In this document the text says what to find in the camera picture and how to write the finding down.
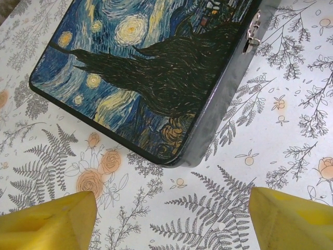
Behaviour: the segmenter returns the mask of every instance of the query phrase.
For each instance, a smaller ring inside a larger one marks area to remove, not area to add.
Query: yellow object
[[[0,216],[1,250],[87,250],[97,214],[80,192]]]
[[[254,187],[249,209],[261,250],[333,249],[333,207]]]

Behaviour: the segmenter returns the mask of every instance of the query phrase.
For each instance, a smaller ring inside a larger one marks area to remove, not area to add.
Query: patterned paper
[[[69,4],[22,0],[0,26],[1,214],[91,190],[90,249],[259,249],[252,186],[333,205],[333,1],[282,1],[206,158],[176,169],[29,90]]]

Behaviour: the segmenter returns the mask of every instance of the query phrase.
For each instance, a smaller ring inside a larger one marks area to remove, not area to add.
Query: metal latch
[[[254,15],[249,29],[246,34],[246,44],[243,49],[243,54],[247,54],[252,51],[253,47],[258,47],[261,44],[261,41],[258,38],[255,38],[255,35],[260,27],[260,10]]]

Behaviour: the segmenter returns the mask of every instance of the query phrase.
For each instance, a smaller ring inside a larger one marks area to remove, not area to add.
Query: painted box lid
[[[251,4],[74,0],[30,87],[153,163],[171,163],[241,38]]]

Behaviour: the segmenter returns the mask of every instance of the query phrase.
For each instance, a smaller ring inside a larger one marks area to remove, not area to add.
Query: table
[[[69,4],[22,0],[0,26],[1,214],[92,190],[90,249],[259,249],[252,186],[333,205],[332,0],[282,1],[206,158],[176,169],[29,90]]]

